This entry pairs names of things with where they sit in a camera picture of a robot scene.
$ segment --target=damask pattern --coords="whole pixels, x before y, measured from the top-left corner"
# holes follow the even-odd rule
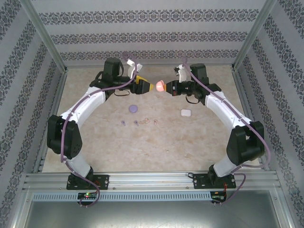
[[[3,40],[10,24],[15,19],[17,13],[21,9],[21,4],[18,0],[7,0],[0,10],[0,41]]]
[[[137,32],[52,35],[56,45],[135,42],[205,42],[245,40],[247,32]]]
[[[9,123],[7,128],[4,130],[4,136],[0,142],[0,171],[3,169],[3,165],[6,162],[6,158],[9,154],[11,144],[15,138],[17,129],[19,127],[20,121],[22,119],[23,113],[29,101],[29,97],[34,88],[36,79],[38,77],[39,71],[41,69],[42,63],[47,54],[47,47],[42,43],[38,49],[38,52],[34,58],[32,67],[28,72],[28,76],[25,83],[21,89],[20,95],[18,96],[17,103],[14,106],[14,111],[11,113],[9,118]]]
[[[25,165],[26,165],[26,161],[27,161],[30,149],[31,149],[31,143],[33,142],[33,138],[35,136],[36,128],[38,126],[39,119],[41,118],[41,114],[42,114],[42,111],[43,111],[43,106],[45,105],[47,95],[48,95],[48,91],[49,91],[50,86],[52,84],[52,79],[54,78],[56,68],[57,68],[57,66],[56,66],[55,62],[52,60],[52,62],[50,64],[50,67],[47,71],[47,75],[45,77],[42,89],[39,93],[38,101],[37,101],[37,104],[35,106],[35,110],[34,110],[34,113],[32,115],[32,118],[30,120],[30,124],[28,125],[26,136],[25,136],[25,138],[23,140],[23,143],[22,143],[22,146],[20,148],[18,159],[17,159],[17,162],[16,162],[15,167],[14,167],[14,172],[12,173],[12,177],[11,177],[10,182],[9,182],[8,190],[4,194],[4,201],[2,201],[2,206],[1,206],[1,209],[0,209],[0,211],[1,211],[0,227],[5,227],[5,223],[7,222],[8,218],[9,218],[9,214],[10,214],[10,211],[12,209],[12,204],[13,204],[13,201],[16,197],[16,192],[18,190],[18,186],[19,186],[19,183],[20,183],[20,178],[22,176],[22,172],[24,171],[24,168],[25,168]],[[51,107],[50,107],[50,110],[48,112],[48,116],[50,115],[50,112],[52,110],[52,106],[53,105],[51,105]],[[45,126],[47,125],[47,117],[48,116],[46,116],[44,118],[45,121],[44,121],[43,124]]]
[[[266,81],[270,86],[271,93],[274,96],[278,110],[280,111],[280,115],[282,116],[285,127],[287,128],[289,137],[292,140],[293,146],[295,147],[295,151],[298,153],[298,158],[301,161],[301,165],[304,166],[304,137],[301,135],[301,131],[299,130],[300,127],[298,123],[295,122],[294,114],[290,111],[288,101],[285,98],[283,90],[276,78],[275,72],[270,65],[259,39],[254,41],[252,48],[261,68],[263,69]]]
[[[40,13],[45,25],[182,22],[182,21],[254,21],[257,9],[164,9],[95,12]]]
[[[64,61],[67,60],[102,60],[109,57],[120,58],[125,51],[89,51],[89,52],[62,52]],[[152,51],[130,51],[139,59],[157,58],[235,58],[238,50],[152,50]]]
[[[242,79],[242,77],[241,77],[241,72],[240,72],[239,70],[237,70],[237,72],[238,72],[238,75],[239,75],[239,79],[241,80],[242,86],[243,86],[243,88],[244,88],[244,93],[245,93],[246,98],[247,98],[247,103],[248,103],[248,105],[249,105],[249,108],[250,108],[250,112],[251,112],[251,114],[252,114],[253,121],[255,122],[255,117],[254,117],[254,115],[253,115],[254,113],[253,113],[251,104],[250,104],[249,99],[248,99],[247,91],[246,91],[246,89],[245,89],[245,87],[244,87],[243,79]]]
[[[284,180],[286,181],[286,187],[288,188],[288,193],[291,196],[290,199],[293,202],[294,209],[297,211],[297,216],[300,219],[301,226],[304,226],[303,198],[300,195],[300,189],[297,187],[297,182],[295,181],[295,176],[292,172],[292,167],[290,166],[289,161],[286,158],[286,153],[284,151],[284,148],[282,147],[280,137],[277,134],[276,126],[273,124],[272,116],[270,115],[269,108],[267,106],[266,100],[262,93],[261,87],[257,81],[257,77],[255,75],[254,69],[251,65],[248,56],[245,57],[243,65],[245,67],[252,90],[255,94],[256,102],[263,117],[273,151],[276,155],[276,160],[278,161]]]
[[[10,84],[13,82],[13,79],[16,76],[17,70],[20,67],[20,64],[25,56],[26,51],[32,39],[36,33],[36,30],[29,20],[27,25],[22,31],[20,38],[16,46],[14,47],[14,51],[12,51],[7,64],[5,65],[3,71],[0,75],[0,106],[2,105],[2,101],[5,99],[6,94],[8,93],[8,89],[10,88]]]
[[[304,7],[299,0],[279,0],[285,13],[298,30],[301,38],[304,39]]]
[[[276,53],[279,55],[282,64],[285,67],[288,76],[291,78],[291,82],[294,84],[297,93],[300,95],[302,104],[304,105],[304,77],[303,70],[300,68],[298,61],[292,54],[286,40],[282,36],[281,31],[278,29],[275,21],[269,16],[265,23],[264,29],[268,34]]]

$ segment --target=metal bracket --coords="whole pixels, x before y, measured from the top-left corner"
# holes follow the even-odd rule
[[[94,175],[93,183],[95,183],[100,190],[108,190],[109,186],[109,175]],[[96,188],[93,185],[90,185],[88,188],[84,188],[82,185],[78,185],[74,175],[69,175],[66,184],[67,190],[95,190]]]
[[[208,174],[206,173],[194,173],[190,178],[193,179],[194,189],[223,189],[224,184],[227,185],[227,189],[235,189],[237,187],[232,174],[217,178],[214,184],[211,184]]]

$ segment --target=orange object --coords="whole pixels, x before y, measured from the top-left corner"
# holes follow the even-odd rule
[[[156,90],[158,92],[163,92],[165,91],[165,83],[161,80],[158,83],[156,83]]]

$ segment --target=wall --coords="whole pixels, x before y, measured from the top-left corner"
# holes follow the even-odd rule
[[[265,0],[34,0],[65,64],[234,62]]]
[[[17,0],[0,2],[0,228],[32,172],[61,72]]]
[[[304,227],[304,1],[279,0],[238,69],[272,146],[296,227]]]

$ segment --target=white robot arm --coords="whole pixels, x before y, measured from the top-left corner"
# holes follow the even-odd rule
[[[212,110],[218,118],[223,122],[230,133],[230,139],[227,145],[227,154],[225,157],[212,165],[209,169],[214,176],[221,178],[229,175],[237,166],[252,161],[264,154],[264,145],[253,134],[250,129],[240,121],[239,117],[231,111],[230,108],[223,102],[227,102],[232,109],[241,116],[245,122],[251,125],[262,137],[264,137],[264,128],[260,122],[252,122],[239,112],[225,97],[224,93],[216,84],[209,84],[207,71],[204,64],[193,64],[190,66],[192,74],[205,86],[207,86],[217,96],[222,98],[219,100],[213,94],[210,94],[206,89],[200,86],[195,81],[186,81],[185,68],[179,65],[175,68],[179,80],[174,80],[167,83],[164,88],[166,92],[172,96],[177,95],[194,95],[199,102]]]
[[[114,85],[121,85],[132,78],[135,63],[131,60],[127,61],[130,66],[128,70],[127,77],[118,76],[119,67],[121,67],[121,62],[119,59],[110,58],[106,60],[104,71],[100,72],[95,80],[90,84],[87,92],[77,101],[77,103],[72,106],[69,110],[61,114],[60,116],[51,116],[48,121],[48,134],[47,134],[47,145],[55,153],[60,154],[61,147],[61,131],[64,121],[68,118],[69,114],[72,114],[68,120],[65,134],[65,147],[64,151],[66,154],[65,162],[68,163],[76,173],[82,177],[86,177],[91,170],[89,164],[85,161],[81,154],[82,141],[80,137],[79,129],[86,121],[86,119],[91,115],[91,113],[101,104],[103,104],[106,99],[114,92],[114,90],[108,90],[106,92],[100,91],[93,95],[93,92],[99,91],[101,88],[112,87]],[[141,64],[137,64],[137,72],[142,68]],[[131,83],[127,88],[130,92],[136,94],[144,94],[149,92],[152,85],[148,83],[145,79],[136,76],[136,80]]]

